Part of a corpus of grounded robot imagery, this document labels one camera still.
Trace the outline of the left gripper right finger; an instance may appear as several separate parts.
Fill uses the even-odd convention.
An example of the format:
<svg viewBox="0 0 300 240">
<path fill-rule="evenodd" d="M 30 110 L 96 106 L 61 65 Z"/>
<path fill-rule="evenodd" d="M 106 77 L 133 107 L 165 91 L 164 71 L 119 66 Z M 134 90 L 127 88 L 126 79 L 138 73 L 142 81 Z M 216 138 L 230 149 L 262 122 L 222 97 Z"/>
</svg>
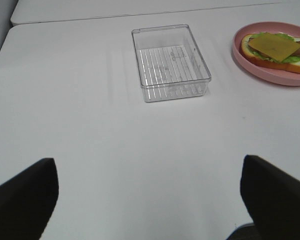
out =
<svg viewBox="0 0 300 240">
<path fill-rule="evenodd" d="M 300 181 L 257 155 L 246 155 L 240 195 L 263 240 L 300 240 Z"/>
</svg>

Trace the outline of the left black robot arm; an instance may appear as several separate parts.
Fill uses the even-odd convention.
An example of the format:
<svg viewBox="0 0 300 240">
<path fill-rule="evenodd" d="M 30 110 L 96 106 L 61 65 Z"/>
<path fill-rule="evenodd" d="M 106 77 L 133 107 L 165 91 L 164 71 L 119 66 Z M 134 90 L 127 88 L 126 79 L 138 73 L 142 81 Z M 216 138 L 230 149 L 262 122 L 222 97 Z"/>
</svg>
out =
<svg viewBox="0 0 300 240">
<path fill-rule="evenodd" d="M 300 240 L 300 180 L 257 155 L 243 160 L 240 195 L 252 218 L 231 240 Z M 43 158 L 0 185 L 0 240 L 38 240 L 59 197 L 53 158 Z"/>
</svg>

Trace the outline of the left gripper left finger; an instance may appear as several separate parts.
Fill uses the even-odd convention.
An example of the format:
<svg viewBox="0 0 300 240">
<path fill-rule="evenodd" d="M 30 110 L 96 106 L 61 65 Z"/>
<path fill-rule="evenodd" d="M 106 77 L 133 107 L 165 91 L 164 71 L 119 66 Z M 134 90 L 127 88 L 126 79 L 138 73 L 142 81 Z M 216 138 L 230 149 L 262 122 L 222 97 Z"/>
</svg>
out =
<svg viewBox="0 0 300 240">
<path fill-rule="evenodd" d="M 59 197 L 53 158 L 43 158 L 0 185 L 0 240 L 41 238 Z"/>
</svg>

